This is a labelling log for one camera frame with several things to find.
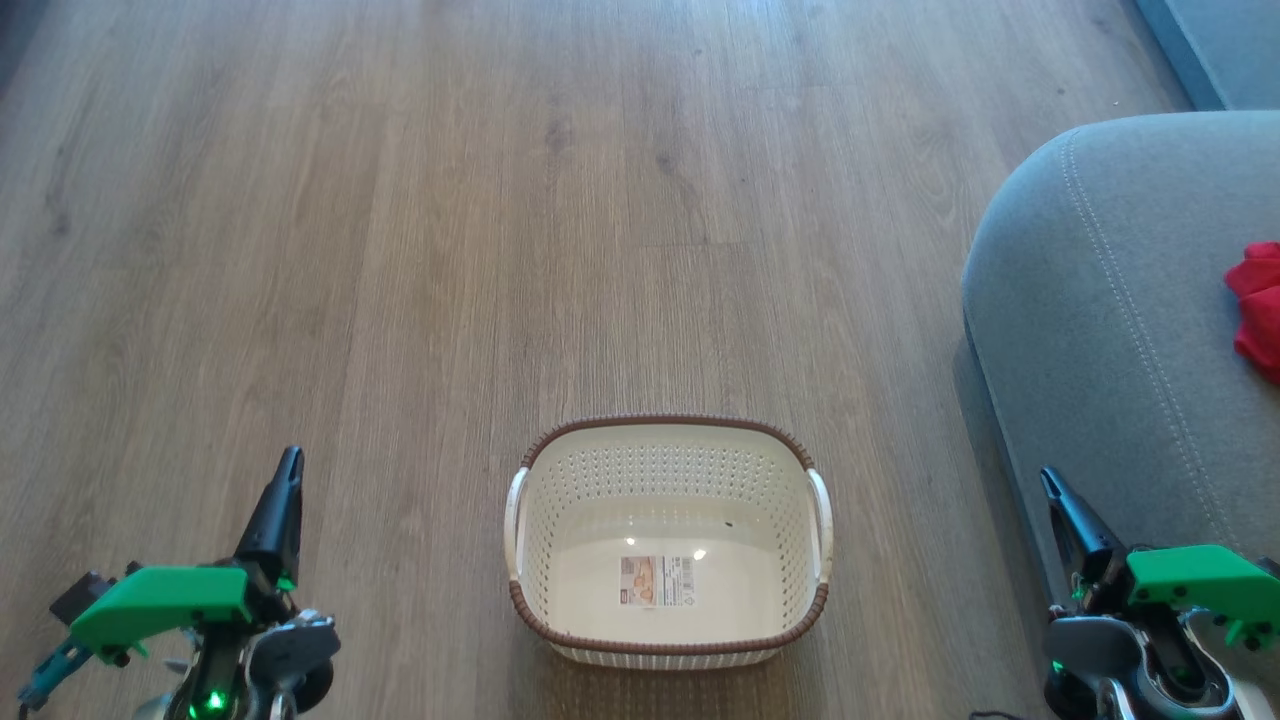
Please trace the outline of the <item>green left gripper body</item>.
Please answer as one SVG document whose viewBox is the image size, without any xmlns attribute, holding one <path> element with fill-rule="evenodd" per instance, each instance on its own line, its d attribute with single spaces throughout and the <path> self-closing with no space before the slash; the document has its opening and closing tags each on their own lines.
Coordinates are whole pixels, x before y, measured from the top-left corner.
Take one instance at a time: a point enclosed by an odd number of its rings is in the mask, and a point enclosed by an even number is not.
<svg viewBox="0 0 1280 720">
<path fill-rule="evenodd" d="M 255 561 L 142 566 L 110 584 L 70 623 L 70 637 L 106 664 L 155 635 L 191 629 L 247 641 L 292 618 L 297 577 Z"/>
</svg>

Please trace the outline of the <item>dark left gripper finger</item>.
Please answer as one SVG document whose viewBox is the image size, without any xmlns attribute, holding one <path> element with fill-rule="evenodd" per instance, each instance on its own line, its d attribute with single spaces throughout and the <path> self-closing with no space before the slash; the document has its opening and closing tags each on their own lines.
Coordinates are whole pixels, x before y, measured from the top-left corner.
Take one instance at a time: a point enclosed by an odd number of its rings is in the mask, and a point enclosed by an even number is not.
<svg viewBox="0 0 1280 720">
<path fill-rule="evenodd" d="M 285 447 L 234 552 L 236 561 L 256 564 L 275 587 L 296 587 L 300 582 L 303 471 L 303 450 Z"/>
</svg>

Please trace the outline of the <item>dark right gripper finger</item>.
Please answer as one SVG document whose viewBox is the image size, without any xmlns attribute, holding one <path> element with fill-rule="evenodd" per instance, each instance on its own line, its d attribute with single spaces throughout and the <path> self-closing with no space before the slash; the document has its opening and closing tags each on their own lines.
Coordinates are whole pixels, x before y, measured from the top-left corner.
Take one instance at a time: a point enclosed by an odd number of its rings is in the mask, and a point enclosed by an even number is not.
<svg viewBox="0 0 1280 720">
<path fill-rule="evenodd" d="M 1124 564 L 1129 548 L 1055 468 L 1042 466 L 1039 482 L 1068 585 L 1085 593 L 1105 583 L 1115 564 Z"/>
</svg>

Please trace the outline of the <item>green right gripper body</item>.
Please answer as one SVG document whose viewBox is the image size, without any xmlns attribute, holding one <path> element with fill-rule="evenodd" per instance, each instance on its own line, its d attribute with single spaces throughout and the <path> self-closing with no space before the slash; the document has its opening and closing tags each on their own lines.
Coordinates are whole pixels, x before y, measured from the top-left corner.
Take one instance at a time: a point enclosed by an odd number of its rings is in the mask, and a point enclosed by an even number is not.
<svg viewBox="0 0 1280 720">
<path fill-rule="evenodd" d="M 1277 638 L 1277 566 L 1220 544 L 1097 551 L 1074 571 L 1074 602 L 1084 615 L 1121 619 L 1146 632 L 1206 611 L 1225 629 L 1226 644 L 1251 651 Z"/>
</svg>

